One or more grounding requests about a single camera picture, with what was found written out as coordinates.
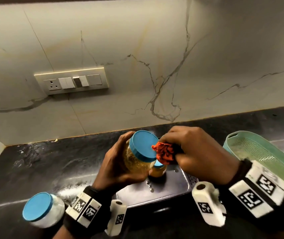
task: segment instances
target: jar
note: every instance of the jar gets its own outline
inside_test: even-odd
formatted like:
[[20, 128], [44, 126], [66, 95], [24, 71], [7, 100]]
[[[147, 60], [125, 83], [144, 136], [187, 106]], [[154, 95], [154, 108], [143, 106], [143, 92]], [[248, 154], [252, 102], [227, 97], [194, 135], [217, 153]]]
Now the jar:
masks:
[[161, 164], [159, 161], [156, 161], [149, 175], [155, 178], [159, 178], [165, 174], [166, 168], [167, 165]]
[[137, 131], [127, 141], [123, 150], [124, 164], [131, 172], [145, 172], [150, 170], [156, 161], [156, 152], [152, 145], [158, 138], [144, 130]]
[[41, 192], [24, 205], [22, 217], [31, 225], [48, 228], [55, 225], [64, 215], [64, 202], [55, 195]]

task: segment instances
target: red cloth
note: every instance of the red cloth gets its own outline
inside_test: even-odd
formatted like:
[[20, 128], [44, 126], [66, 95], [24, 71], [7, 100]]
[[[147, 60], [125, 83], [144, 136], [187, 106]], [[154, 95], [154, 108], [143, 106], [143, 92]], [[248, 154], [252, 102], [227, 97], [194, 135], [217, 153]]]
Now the red cloth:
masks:
[[156, 159], [161, 164], [168, 165], [174, 160], [172, 144], [157, 142], [156, 145], [152, 145], [152, 149], [156, 152]]

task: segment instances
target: perforated basket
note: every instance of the perforated basket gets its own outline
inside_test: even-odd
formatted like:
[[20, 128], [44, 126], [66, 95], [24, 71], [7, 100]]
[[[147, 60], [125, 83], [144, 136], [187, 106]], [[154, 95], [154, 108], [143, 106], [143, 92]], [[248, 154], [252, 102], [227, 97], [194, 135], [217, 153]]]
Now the perforated basket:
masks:
[[248, 131], [233, 132], [223, 147], [240, 160], [258, 161], [284, 180], [284, 153], [263, 137]]

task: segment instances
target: switch panel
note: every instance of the switch panel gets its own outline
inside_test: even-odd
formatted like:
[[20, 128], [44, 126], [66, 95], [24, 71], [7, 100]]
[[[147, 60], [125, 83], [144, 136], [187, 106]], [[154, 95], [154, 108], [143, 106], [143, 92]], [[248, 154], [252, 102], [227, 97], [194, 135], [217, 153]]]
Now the switch panel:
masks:
[[100, 75], [90, 75], [90, 76], [86, 76], [89, 85], [102, 85], [102, 81], [100, 78]]
[[34, 75], [47, 95], [108, 88], [104, 67]]

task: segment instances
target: silver tray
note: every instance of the silver tray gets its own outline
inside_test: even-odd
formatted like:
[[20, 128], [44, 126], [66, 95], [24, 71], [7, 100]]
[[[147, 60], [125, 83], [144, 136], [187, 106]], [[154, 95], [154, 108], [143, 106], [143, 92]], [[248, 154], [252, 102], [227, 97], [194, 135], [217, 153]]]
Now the silver tray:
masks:
[[155, 180], [148, 178], [142, 183], [126, 186], [116, 193], [116, 198], [129, 208], [136, 207], [189, 193], [197, 181], [196, 177], [184, 173], [178, 165], [168, 165], [166, 177]]

